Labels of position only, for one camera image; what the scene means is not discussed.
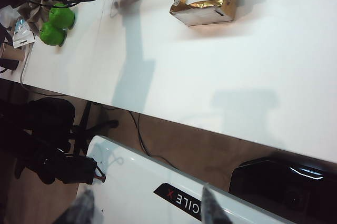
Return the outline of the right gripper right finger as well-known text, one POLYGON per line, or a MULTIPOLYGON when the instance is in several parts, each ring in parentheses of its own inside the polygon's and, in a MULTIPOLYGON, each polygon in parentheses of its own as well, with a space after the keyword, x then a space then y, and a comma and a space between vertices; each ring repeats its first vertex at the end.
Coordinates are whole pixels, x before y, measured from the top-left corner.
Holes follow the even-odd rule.
POLYGON ((202 189, 201 219, 202 223, 205 224, 232 223, 223 208, 219 205, 208 184, 205 184, 202 189))

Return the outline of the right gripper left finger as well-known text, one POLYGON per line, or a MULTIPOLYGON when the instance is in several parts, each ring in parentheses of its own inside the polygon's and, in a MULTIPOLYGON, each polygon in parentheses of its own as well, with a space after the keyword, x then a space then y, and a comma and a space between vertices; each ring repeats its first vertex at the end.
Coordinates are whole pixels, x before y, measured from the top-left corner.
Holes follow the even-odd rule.
POLYGON ((53 223, 92 223, 95 209, 94 203, 93 191, 86 189, 53 223))

